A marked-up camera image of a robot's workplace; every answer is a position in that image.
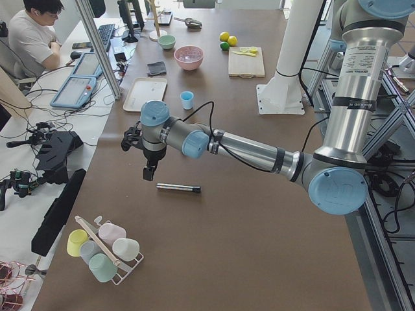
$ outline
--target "white pillar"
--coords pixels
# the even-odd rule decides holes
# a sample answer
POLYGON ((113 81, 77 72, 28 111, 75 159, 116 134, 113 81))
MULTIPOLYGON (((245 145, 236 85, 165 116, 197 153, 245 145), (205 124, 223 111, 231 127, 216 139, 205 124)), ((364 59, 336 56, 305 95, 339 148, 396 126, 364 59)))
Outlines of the white pillar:
POLYGON ((260 114, 304 114, 302 91, 296 75, 300 71, 314 24, 325 1, 294 0, 279 54, 277 71, 268 84, 257 85, 260 114))

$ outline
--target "keyboard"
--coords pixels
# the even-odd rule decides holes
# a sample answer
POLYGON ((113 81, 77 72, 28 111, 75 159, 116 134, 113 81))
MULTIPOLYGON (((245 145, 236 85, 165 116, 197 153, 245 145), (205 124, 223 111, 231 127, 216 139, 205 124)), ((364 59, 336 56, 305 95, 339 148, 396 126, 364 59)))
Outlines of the keyboard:
POLYGON ((115 24, 107 24, 107 25, 101 25, 98 28, 99 36, 101 37, 102 44, 104 44, 105 51, 108 52, 111 45, 111 37, 112 33, 114 32, 115 24))

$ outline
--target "white t-shirt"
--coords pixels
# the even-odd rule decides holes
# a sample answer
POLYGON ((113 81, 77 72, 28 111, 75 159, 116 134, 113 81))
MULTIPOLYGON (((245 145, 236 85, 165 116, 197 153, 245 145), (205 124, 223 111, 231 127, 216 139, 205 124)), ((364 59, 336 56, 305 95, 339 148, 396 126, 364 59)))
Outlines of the white t-shirt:
POLYGON ((8 42, 19 56, 27 76, 40 76, 45 68, 42 62, 52 55, 49 44, 57 41, 52 26, 41 26, 25 10, 19 11, 8 26, 8 42))

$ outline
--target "cup rack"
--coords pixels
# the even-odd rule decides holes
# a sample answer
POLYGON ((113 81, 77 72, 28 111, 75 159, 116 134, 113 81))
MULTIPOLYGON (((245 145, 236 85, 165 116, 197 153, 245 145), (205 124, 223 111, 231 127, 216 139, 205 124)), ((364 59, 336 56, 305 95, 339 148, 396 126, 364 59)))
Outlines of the cup rack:
MULTIPOLYGON (((95 223, 98 226, 100 225, 100 220, 102 220, 102 217, 99 216, 95 219, 95 223)), ((121 259, 118 259, 104 244, 103 241, 97 236, 98 228, 91 225, 89 222, 87 222, 85 219, 83 219, 80 216, 75 216, 75 221, 87 232, 89 237, 94 240, 95 243, 98 244, 98 246, 102 249, 102 251, 105 253, 105 255, 108 256, 108 258, 112 261, 113 265, 118 268, 117 274, 112 278, 112 282, 115 285, 119 285, 121 282, 123 282, 130 273, 140 264, 141 261, 144 259, 144 255, 141 253, 138 253, 138 256, 132 260, 134 262, 133 266, 129 266, 127 263, 122 261, 121 259)))

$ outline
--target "plastic cup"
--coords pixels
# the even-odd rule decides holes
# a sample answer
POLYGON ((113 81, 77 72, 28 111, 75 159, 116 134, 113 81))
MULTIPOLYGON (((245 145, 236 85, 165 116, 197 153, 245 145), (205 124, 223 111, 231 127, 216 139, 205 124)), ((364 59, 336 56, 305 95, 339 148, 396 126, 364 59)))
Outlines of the plastic cup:
POLYGON ((184 91, 180 94, 180 100, 184 109, 189 110, 193 108, 193 93, 190 91, 184 91))
POLYGON ((72 257, 80 256, 81 245, 88 241, 88 234, 83 229, 77 229, 71 232, 67 239, 66 251, 72 257))
POLYGON ((112 246, 118 238, 125 238, 127 232, 119 225, 107 222, 99 227, 98 236, 109 246, 112 246))
POLYGON ((102 249, 94 241, 86 241, 81 245, 79 252, 84 262, 89 264, 89 261, 94 255, 102 253, 102 249))
POLYGON ((105 254, 96 254, 89 261, 89 270, 101 283, 110 281, 117 274, 117 267, 105 254))
POLYGON ((136 240, 132 240, 131 238, 118 238, 112 244, 112 251, 119 258, 125 261, 131 261, 138 256, 140 245, 136 240))

